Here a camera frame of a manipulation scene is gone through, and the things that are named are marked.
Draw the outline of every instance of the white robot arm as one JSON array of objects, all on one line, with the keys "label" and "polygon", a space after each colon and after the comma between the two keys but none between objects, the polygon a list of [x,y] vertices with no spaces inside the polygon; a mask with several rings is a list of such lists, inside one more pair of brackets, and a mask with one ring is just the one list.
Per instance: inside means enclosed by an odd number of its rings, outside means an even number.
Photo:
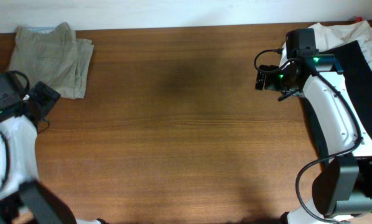
[{"label": "white robot arm", "polygon": [[71,210],[39,183],[37,124],[60,95],[41,82],[31,91],[23,89],[15,75],[25,77],[18,71],[0,75],[0,224],[12,223],[30,212],[29,219],[37,223],[105,224],[101,219],[76,220]]},{"label": "white robot arm", "polygon": [[[348,96],[343,70],[334,55],[322,55],[315,47],[313,29],[287,34],[287,59],[280,67],[256,65],[256,89],[283,93],[279,101],[296,95],[308,99],[323,132],[327,157],[307,164],[295,182],[301,207],[283,214],[285,224],[338,223],[372,213],[372,140]],[[313,199],[306,204],[299,180],[311,166],[330,161],[312,186]]]}]

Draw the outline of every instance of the wood grain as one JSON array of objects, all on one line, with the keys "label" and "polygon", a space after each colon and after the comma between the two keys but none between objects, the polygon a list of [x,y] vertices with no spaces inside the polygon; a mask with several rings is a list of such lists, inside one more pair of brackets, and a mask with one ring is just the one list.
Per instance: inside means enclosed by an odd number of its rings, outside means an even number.
[{"label": "wood grain", "polygon": [[[77,218],[110,223],[224,223],[297,208],[295,177],[317,156],[299,99],[256,91],[253,59],[309,25],[77,32],[95,45],[87,91],[48,115],[36,142],[41,181]],[[0,34],[0,72],[13,47],[14,34]],[[304,198],[319,173],[304,175]]]}]

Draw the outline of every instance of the white cloth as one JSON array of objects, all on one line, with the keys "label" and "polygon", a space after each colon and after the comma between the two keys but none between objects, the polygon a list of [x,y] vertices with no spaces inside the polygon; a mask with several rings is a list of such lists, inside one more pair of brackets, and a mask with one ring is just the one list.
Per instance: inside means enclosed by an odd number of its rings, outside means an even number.
[{"label": "white cloth", "polygon": [[[352,25],[323,26],[316,23],[309,28],[315,31],[316,48],[326,51],[340,47],[355,40],[358,41],[361,52],[365,56],[368,66],[372,71],[372,27],[367,21],[361,21]],[[282,65],[287,60],[286,44],[280,61]]]}]

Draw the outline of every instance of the black cloth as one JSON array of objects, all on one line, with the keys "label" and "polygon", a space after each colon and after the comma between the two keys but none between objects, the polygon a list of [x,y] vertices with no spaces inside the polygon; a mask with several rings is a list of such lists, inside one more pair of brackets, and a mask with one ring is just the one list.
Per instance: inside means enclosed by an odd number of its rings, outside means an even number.
[{"label": "black cloth", "polygon": [[[369,68],[357,41],[321,52],[334,54],[339,60],[345,76],[345,85],[360,121],[372,139],[372,71]],[[312,137],[320,157],[328,155],[327,145],[319,121],[309,101],[303,100]]]}]

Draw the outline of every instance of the white wall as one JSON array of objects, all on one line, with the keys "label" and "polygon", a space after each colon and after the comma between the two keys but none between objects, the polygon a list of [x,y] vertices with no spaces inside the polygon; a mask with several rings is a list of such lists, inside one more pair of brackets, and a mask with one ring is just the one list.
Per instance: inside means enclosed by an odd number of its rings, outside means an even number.
[{"label": "white wall", "polygon": [[218,26],[372,19],[372,0],[0,0],[0,32]]}]

